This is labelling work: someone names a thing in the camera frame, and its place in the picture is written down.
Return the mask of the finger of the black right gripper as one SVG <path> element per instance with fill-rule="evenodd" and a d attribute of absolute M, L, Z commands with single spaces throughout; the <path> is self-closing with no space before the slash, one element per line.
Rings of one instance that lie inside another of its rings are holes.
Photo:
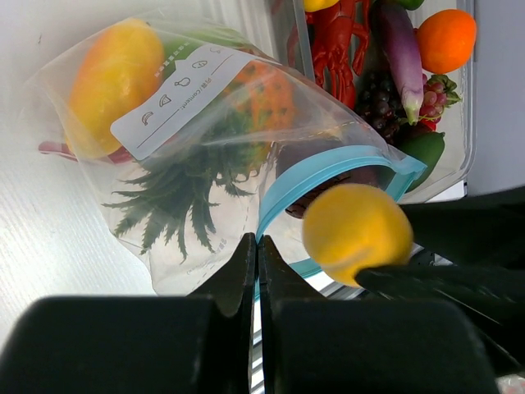
<path fill-rule="evenodd" d="M 456 265 L 524 265 L 524 188 L 401 206 L 414 242 Z"/>
<path fill-rule="evenodd" d="M 473 318 L 524 327 L 524 272 L 464 266 L 367 268 L 356 277 L 365 290 L 388 299 L 445 300 Z"/>

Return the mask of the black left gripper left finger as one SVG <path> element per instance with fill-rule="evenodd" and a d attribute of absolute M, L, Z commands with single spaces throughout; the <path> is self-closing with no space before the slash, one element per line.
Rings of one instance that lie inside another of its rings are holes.
<path fill-rule="evenodd" d="M 4 393 L 247 393 L 257 246 L 186 296 L 34 302 L 1 355 Z"/>

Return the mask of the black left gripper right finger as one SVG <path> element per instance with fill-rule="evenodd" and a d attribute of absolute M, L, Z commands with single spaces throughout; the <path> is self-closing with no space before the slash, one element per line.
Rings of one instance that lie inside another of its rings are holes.
<path fill-rule="evenodd" d="M 439 300 L 328 300 L 258 242 L 268 393 L 495 393 L 467 316 Z"/>

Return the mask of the small yellow peach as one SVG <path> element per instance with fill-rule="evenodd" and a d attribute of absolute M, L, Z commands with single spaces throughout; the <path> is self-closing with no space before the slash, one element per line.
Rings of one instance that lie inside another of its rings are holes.
<path fill-rule="evenodd" d="M 408 263 L 413 229 L 385 191 L 344 184 L 323 192 L 308 206 L 302 241 L 328 277 L 358 287 L 356 277 L 366 268 Z"/>

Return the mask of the yellow green pineapple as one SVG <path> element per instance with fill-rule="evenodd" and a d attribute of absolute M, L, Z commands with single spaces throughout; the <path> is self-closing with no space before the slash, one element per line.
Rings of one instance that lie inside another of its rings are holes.
<path fill-rule="evenodd" d="M 159 239 L 176 241 L 182 257 L 189 255 L 186 227 L 192 226 L 199 244 L 213 252 L 216 227 L 210 199 L 214 186 L 230 197 L 247 197 L 240 188 L 258 176 L 277 132 L 293 126 L 297 113 L 295 69 L 253 60 L 192 121 L 161 148 L 138 164 L 142 176 L 127 179 L 133 190 L 120 190 L 122 218 L 112 234 L 121 238 L 142 225 L 140 254 L 148 253 Z"/>

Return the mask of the clear blue zip bag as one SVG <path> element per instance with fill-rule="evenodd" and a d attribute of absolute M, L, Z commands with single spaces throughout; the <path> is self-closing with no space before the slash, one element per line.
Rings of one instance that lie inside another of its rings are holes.
<path fill-rule="evenodd" d="M 236 30 L 151 11 L 30 78 L 20 119 L 77 162 L 153 289 L 187 295 L 241 237 L 270 236 L 303 275 L 307 198 L 337 183 L 400 199 L 425 165 Z"/>

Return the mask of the small red pepper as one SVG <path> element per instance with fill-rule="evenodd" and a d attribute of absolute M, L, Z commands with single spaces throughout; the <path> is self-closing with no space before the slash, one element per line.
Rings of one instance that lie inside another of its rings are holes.
<path fill-rule="evenodd" d="M 122 164 L 135 160 L 133 156 L 122 146 L 112 153 L 104 153 L 100 149 L 72 149 L 67 143 L 44 141 L 39 145 L 38 150 L 42 154 L 54 154 L 75 162 L 81 159 Z"/>

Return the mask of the yellow orange mango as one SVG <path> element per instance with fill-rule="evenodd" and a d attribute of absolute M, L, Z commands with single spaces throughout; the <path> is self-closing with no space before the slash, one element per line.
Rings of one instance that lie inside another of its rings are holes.
<path fill-rule="evenodd" d="M 66 126 L 73 149 L 112 153 L 121 143 L 112 123 L 134 110 L 158 89 L 164 62 L 162 41 L 147 22 L 127 19 L 104 30 L 91 45 L 77 72 Z"/>

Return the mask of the green starfruit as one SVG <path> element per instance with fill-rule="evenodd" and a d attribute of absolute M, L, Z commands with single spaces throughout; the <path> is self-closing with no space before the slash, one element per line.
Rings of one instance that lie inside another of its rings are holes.
<path fill-rule="evenodd" d="M 190 29 L 167 38 L 164 43 L 165 61 L 162 66 L 173 66 L 175 60 L 186 59 L 189 53 L 204 44 L 241 48 L 248 43 L 242 34 L 229 28 Z"/>

